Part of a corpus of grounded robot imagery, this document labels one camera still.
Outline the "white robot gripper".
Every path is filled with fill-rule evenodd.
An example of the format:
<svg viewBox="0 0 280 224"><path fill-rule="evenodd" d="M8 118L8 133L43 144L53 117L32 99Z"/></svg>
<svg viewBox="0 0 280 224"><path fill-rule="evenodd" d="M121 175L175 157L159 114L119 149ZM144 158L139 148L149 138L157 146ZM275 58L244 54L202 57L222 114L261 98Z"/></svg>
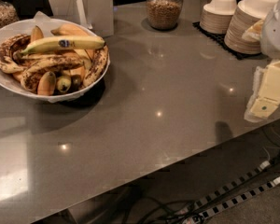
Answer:
<svg viewBox="0 0 280 224"><path fill-rule="evenodd" d="M280 59L280 0L265 20L257 21L244 31L242 39L249 42L260 40L264 55ZM252 91L244 118L250 122L261 122L280 106L280 60L272 60L265 68L256 68Z"/></svg>

